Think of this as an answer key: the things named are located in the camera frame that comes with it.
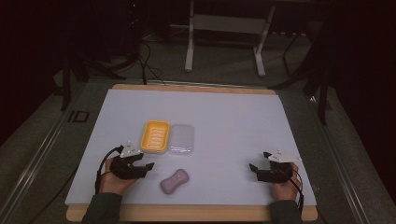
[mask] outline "person's left hand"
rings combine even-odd
[[[137,179],[119,179],[113,173],[109,172],[113,159],[106,160],[106,174],[103,174],[101,177],[99,192],[123,195]]]

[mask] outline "table leg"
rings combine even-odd
[[[276,8],[275,6],[271,6],[270,12],[268,13],[268,17],[265,20],[264,26],[262,27],[262,33],[261,33],[259,45],[253,48],[254,58],[256,60],[257,72],[259,74],[259,77],[265,76],[264,64],[262,62],[262,46],[264,45],[265,38],[268,35],[268,30],[270,28],[271,20],[274,16],[275,8]]]
[[[186,72],[192,71],[192,60],[194,56],[194,1],[190,0],[190,25],[189,25],[189,45],[187,47]]]

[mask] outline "white desk frame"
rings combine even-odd
[[[271,20],[274,16],[275,6],[271,6],[267,19],[234,18],[194,14],[194,0],[190,0],[190,24],[189,24],[189,45],[185,71],[192,71],[192,60],[194,55],[194,29],[210,30],[222,32],[238,32],[246,34],[261,35],[259,44],[253,48],[259,77],[265,76],[264,64],[262,62],[262,47],[268,35]]]

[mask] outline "sleeve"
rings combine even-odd
[[[115,193],[99,193],[93,195],[90,206],[81,223],[117,223],[120,219],[121,201],[122,196]]]
[[[302,224],[300,211],[295,201],[278,201],[270,204],[273,224]]]

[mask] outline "yellow soap dish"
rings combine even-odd
[[[168,143],[170,124],[161,120],[149,120],[146,123],[140,146],[147,152],[162,153]]]

